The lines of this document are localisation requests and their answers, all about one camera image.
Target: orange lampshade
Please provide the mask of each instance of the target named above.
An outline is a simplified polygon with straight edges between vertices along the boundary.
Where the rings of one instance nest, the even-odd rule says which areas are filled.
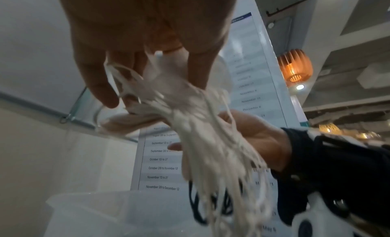
[[[293,49],[277,58],[287,87],[307,81],[313,75],[309,57],[300,49]]]

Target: beige wall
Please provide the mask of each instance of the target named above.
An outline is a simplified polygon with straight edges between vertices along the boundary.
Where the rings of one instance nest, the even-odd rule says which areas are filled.
[[[136,144],[57,123],[0,102],[0,236],[43,235],[51,195],[130,189]]]

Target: plastic bin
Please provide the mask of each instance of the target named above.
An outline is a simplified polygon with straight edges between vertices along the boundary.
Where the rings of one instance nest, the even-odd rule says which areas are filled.
[[[54,208],[45,237],[197,237],[211,236],[193,219],[184,194],[123,191],[63,194],[47,203]]]

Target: white face mask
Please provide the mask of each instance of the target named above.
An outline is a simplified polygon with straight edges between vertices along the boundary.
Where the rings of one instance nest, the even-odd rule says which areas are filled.
[[[232,84],[227,67],[221,57],[217,58],[217,66],[213,66],[210,75],[217,83],[216,87],[208,84],[205,91],[200,90],[184,79],[186,63],[183,61],[188,54],[178,53],[166,58],[165,55],[148,55],[149,62],[144,72],[146,79],[132,69],[109,65],[114,78],[122,84],[121,95],[134,95],[141,103],[127,109],[135,114],[113,116],[100,123],[97,130],[124,136],[166,119],[178,133],[187,152],[192,182],[203,202],[213,236],[259,236],[260,225],[269,219],[272,211],[265,172],[267,164],[237,131],[231,115],[232,124],[217,116],[221,107],[230,114],[227,90]],[[134,81],[127,81],[117,68],[129,70]],[[255,189],[252,180],[253,164],[258,171],[260,190]],[[226,191],[234,206],[232,224],[221,215]],[[218,200],[214,209],[211,195],[216,193]]]

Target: dark sleeve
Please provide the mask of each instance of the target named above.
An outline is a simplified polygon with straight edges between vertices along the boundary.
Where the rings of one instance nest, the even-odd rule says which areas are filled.
[[[328,202],[343,199],[349,211],[390,227],[390,152],[363,147],[339,137],[310,138],[307,131],[284,128],[291,140],[291,161],[278,180],[278,211],[291,224],[304,211],[308,194],[319,191]]]

